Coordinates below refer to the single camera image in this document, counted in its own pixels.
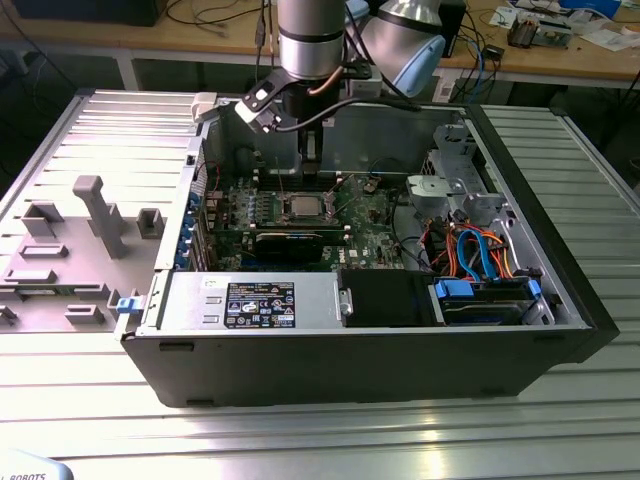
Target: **warning label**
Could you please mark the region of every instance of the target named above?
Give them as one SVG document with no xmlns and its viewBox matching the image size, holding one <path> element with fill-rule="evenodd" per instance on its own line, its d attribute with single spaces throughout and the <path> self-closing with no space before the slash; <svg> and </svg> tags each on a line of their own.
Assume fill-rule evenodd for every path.
<svg viewBox="0 0 640 480">
<path fill-rule="evenodd" d="M 229 283 L 227 328 L 294 328 L 293 283 Z"/>
</svg>

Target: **wooden workbench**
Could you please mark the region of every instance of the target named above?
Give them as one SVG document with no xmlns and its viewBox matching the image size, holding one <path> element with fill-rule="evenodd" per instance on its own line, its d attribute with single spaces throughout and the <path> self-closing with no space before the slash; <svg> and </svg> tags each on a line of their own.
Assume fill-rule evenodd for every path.
<svg viewBox="0 0 640 480">
<path fill-rule="evenodd" d="M 197 2 L 199 7 L 225 3 L 226 0 Z M 471 15 L 487 42 L 505 49 L 498 79 L 623 88 L 640 68 L 640 49 L 610 52 L 579 37 L 572 39 L 568 49 L 509 47 L 507 30 L 487 25 L 491 18 L 490 9 L 503 3 L 501 0 L 469 0 Z M 258 5 L 256 0 L 240 0 L 231 8 L 210 12 L 206 18 L 226 17 Z M 178 4 L 172 13 L 180 19 L 192 21 L 190 0 Z M 274 13 L 277 25 L 277 12 Z M 257 15 L 255 12 L 227 22 L 227 28 L 222 30 L 224 37 L 193 25 L 179 24 L 165 15 L 151 28 L 50 20 L 18 19 L 18 22 L 34 41 L 48 51 L 115 58 L 125 87 L 137 89 L 132 64 L 136 58 L 252 64 L 255 61 L 253 39 Z M 616 20 L 638 22 L 640 13 L 621 8 Z M 30 48 L 7 19 L 0 16 L 0 49 L 25 47 Z M 263 56 L 265 63 L 268 61 L 266 57 Z M 445 89 L 447 83 L 460 78 L 463 70 L 473 68 L 473 65 L 474 59 L 466 45 L 458 42 L 452 58 L 440 62 L 436 73 L 444 81 L 439 87 Z"/>
</svg>

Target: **slotted aluminum surface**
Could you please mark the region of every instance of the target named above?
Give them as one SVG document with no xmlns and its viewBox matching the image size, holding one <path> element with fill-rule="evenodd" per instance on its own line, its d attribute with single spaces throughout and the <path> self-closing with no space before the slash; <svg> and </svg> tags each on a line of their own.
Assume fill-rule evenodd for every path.
<svg viewBox="0 0 640 480">
<path fill-rule="evenodd" d="M 606 184 L 599 167 L 582 171 Z M 605 282 L 620 282 L 619 272 L 637 281 L 633 268 L 590 261 L 587 272 Z M 0 443 L 60 458 L 80 480 L 636 479 L 638 299 L 605 302 L 620 302 L 619 311 L 610 305 L 622 331 L 614 343 L 585 364 L 554 368 L 518 398 L 493 400 L 170 409 L 111 335 L 2 335 Z"/>
<path fill-rule="evenodd" d="M 638 198 L 567 118 L 546 109 L 484 111 L 611 317 L 638 336 Z"/>
<path fill-rule="evenodd" d="M 0 270 L 26 233 L 20 217 L 33 201 L 55 202 L 64 217 L 87 215 L 72 192 L 78 175 L 100 175 L 104 199 L 117 204 L 123 217 L 135 218 L 141 208 L 158 208 L 166 217 L 196 132 L 193 98 L 100 90 L 75 98 L 57 124 L 61 131 L 40 149 L 41 158 L 36 152 L 32 175 L 3 211 Z"/>
</svg>

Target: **green motherboard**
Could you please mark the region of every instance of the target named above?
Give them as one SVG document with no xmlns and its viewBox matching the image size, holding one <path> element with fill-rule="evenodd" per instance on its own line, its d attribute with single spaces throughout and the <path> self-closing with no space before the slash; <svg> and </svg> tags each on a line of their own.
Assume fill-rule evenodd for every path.
<svg viewBox="0 0 640 480">
<path fill-rule="evenodd" d="M 209 270 L 404 268 L 390 226 L 394 195 L 378 188 L 380 182 L 368 174 L 349 175 L 326 191 L 291 191 L 281 179 L 279 188 L 265 189 L 241 178 L 207 192 L 201 221 Z M 267 243 L 275 253 L 271 249 L 265 260 L 261 246 Z M 287 254 L 299 250 L 304 259 Z"/>
</svg>

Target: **blue cable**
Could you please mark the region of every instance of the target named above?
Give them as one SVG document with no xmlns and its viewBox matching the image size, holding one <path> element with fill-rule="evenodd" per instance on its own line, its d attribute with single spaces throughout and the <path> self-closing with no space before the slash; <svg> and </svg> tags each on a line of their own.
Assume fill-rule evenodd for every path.
<svg viewBox="0 0 640 480">
<path fill-rule="evenodd" d="M 469 103 L 473 103 L 473 99 L 476 97 L 478 92 L 480 91 L 480 85 L 482 85 L 482 74 L 484 73 L 484 59 L 482 57 L 482 52 L 480 51 L 480 47 L 478 44 L 471 40 L 470 38 L 465 39 L 468 43 L 470 43 L 473 48 L 475 48 L 476 53 L 478 54 L 478 63 L 480 64 L 480 73 L 478 74 L 478 82 L 476 86 L 473 87 L 473 91 L 471 92 L 471 97 L 469 97 Z"/>
<path fill-rule="evenodd" d="M 458 254 L 458 261 L 460 262 L 460 266 L 473 277 L 476 282 L 481 282 L 482 279 L 480 275 L 474 272 L 469 265 L 467 265 L 467 260 L 464 258 L 464 240 L 471 236 L 475 235 L 478 240 L 478 247 L 480 248 L 480 258 L 482 259 L 482 268 L 484 268 L 484 273 L 487 277 L 491 279 L 497 279 L 498 274 L 496 270 L 491 265 L 491 260 L 489 260 L 489 247 L 487 246 L 487 242 L 480 232 L 476 232 L 475 230 L 465 230 L 458 237 L 458 244 L 456 246 L 456 252 Z"/>
</svg>

